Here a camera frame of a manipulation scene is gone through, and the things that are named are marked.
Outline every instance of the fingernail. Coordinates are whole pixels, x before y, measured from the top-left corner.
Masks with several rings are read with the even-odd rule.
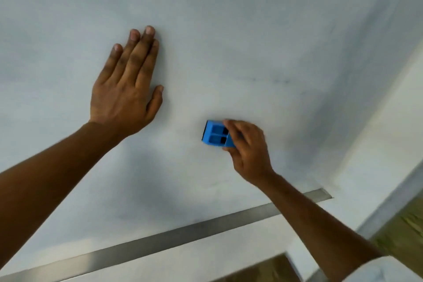
[[[147,26],[146,28],[145,28],[145,33],[147,34],[147,35],[154,35],[154,28],[153,27],[151,27],[151,26]]]
[[[138,31],[136,29],[132,29],[131,30],[130,39],[132,41],[137,41],[137,39],[138,39]]]

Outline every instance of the left hand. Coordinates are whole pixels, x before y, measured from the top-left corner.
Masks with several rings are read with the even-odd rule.
[[[149,98],[159,52],[154,34],[151,26],[142,36],[132,29],[124,49],[114,45],[93,87],[90,122],[107,126],[121,140],[151,123],[163,102],[162,85]]]

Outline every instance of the white sleeve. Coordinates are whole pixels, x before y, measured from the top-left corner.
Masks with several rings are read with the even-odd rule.
[[[397,259],[387,256],[363,264],[343,282],[423,282]]]

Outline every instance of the hand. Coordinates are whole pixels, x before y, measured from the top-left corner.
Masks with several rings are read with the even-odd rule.
[[[90,122],[109,127],[120,140],[139,132],[156,116],[163,98],[163,86],[149,98],[151,76],[159,52],[151,26],[132,29],[124,49],[115,44],[98,76],[91,98]]]
[[[259,185],[276,173],[270,164],[263,131],[254,124],[241,120],[225,120],[225,127],[236,148],[224,147],[230,153],[235,170],[248,182]]]

